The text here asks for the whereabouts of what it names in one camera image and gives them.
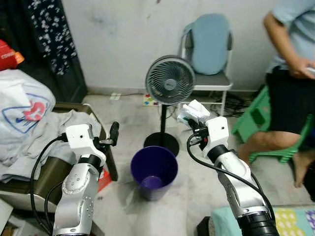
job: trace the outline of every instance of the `gray blanket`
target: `gray blanket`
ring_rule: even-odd
[[[72,110],[68,113],[48,113],[21,144],[0,145],[0,180],[5,183],[11,179],[29,180],[37,157],[49,141],[64,133],[66,127],[83,123],[90,123],[94,136],[99,136],[101,126],[95,119],[86,113]],[[62,141],[50,145],[41,158],[41,165],[45,164],[48,156],[70,164],[76,162],[68,143]],[[40,167],[35,172],[35,179],[39,177]]]

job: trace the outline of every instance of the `standing fan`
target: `standing fan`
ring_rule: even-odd
[[[178,56],[163,56],[153,62],[147,73],[146,89],[154,100],[162,104],[161,130],[148,136],[144,147],[165,147],[177,156],[179,144],[165,132],[166,110],[167,106],[183,102],[190,96],[194,79],[193,68]]]

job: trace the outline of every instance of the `purple bucket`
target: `purple bucket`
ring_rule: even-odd
[[[131,161],[132,176],[140,185],[141,195],[149,201],[157,201],[163,197],[177,171],[174,154],[164,147],[145,147]]]

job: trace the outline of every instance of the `chair seat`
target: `chair seat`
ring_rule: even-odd
[[[215,75],[195,75],[195,87],[193,90],[226,91],[231,89],[233,83],[229,81],[223,72]]]

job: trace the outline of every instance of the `black patterned fabric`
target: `black patterned fabric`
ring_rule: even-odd
[[[58,0],[29,0],[28,9],[43,56],[54,73],[63,75],[77,53],[60,4]]]

